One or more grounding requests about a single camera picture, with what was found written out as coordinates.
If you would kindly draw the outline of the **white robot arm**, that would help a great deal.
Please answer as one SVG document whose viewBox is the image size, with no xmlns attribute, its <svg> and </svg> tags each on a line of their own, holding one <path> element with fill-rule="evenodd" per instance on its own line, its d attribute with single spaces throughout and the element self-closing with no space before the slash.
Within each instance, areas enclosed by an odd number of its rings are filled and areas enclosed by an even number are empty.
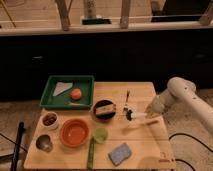
<svg viewBox="0 0 213 171">
<path fill-rule="evenodd" d="M 164 113 L 176 101 L 188 105 L 196 114 L 204 128 L 213 136 L 213 107 L 196 95 L 196 85 L 181 77 L 173 77 L 167 88 L 156 95 L 146 108 L 148 118 Z"/>
</svg>

